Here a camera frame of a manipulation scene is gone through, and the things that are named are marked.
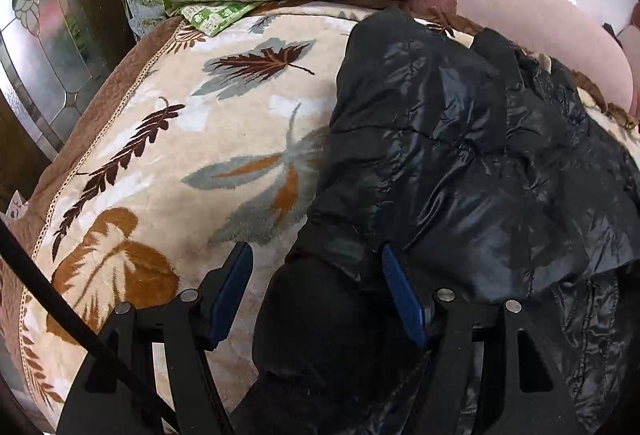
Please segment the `black puffer jacket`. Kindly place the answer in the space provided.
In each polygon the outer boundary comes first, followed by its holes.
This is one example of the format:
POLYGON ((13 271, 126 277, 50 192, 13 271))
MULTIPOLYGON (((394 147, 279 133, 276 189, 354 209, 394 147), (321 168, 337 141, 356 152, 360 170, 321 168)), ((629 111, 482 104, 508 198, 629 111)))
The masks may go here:
POLYGON ((559 62, 389 8, 352 29, 239 434, 634 434, 639 170, 559 62), (405 333, 382 270, 425 311, 405 333))

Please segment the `leaf-patterned beige blanket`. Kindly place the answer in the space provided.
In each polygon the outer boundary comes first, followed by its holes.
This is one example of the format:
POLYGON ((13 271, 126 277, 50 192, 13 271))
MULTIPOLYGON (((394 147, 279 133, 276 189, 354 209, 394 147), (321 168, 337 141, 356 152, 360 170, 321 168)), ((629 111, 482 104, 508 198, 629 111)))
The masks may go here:
MULTIPOLYGON (((218 36, 179 27, 68 143, 52 194, 32 198, 11 239, 68 307, 25 289, 17 327, 26 384, 58 433, 239 434, 257 317, 316 195, 347 42, 378 12, 304 4, 218 36), (205 351, 198 288, 238 242, 252 276, 227 339, 205 351)), ((638 135, 566 70, 639 169, 638 135)))

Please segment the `white paper bag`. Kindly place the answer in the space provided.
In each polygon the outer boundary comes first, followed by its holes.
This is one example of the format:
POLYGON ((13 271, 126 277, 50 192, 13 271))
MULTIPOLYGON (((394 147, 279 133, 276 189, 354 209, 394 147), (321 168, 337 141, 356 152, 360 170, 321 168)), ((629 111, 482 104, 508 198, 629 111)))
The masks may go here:
POLYGON ((23 198, 18 190, 12 195, 8 207, 0 213, 3 223, 9 225, 22 218, 28 209, 28 202, 23 198))

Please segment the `glass panel door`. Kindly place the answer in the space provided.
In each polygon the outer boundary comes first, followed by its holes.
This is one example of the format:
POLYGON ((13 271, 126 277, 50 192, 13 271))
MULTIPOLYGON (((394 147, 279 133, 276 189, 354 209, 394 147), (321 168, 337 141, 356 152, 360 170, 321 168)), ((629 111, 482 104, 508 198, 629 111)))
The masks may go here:
POLYGON ((1 91, 54 159, 110 67, 78 0, 1 0, 1 91))

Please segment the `pink bolster cushion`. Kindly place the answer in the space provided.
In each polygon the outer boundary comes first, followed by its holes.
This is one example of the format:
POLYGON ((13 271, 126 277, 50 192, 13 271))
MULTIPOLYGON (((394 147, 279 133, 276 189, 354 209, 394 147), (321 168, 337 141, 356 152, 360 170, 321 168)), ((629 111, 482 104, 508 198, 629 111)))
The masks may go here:
POLYGON ((606 102, 630 113, 634 83, 617 39, 620 33, 610 33, 568 0, 408 0, 408 4, 417 14, 434 8, 468 18, 531 51, 559 59, 596 84, 606 102))

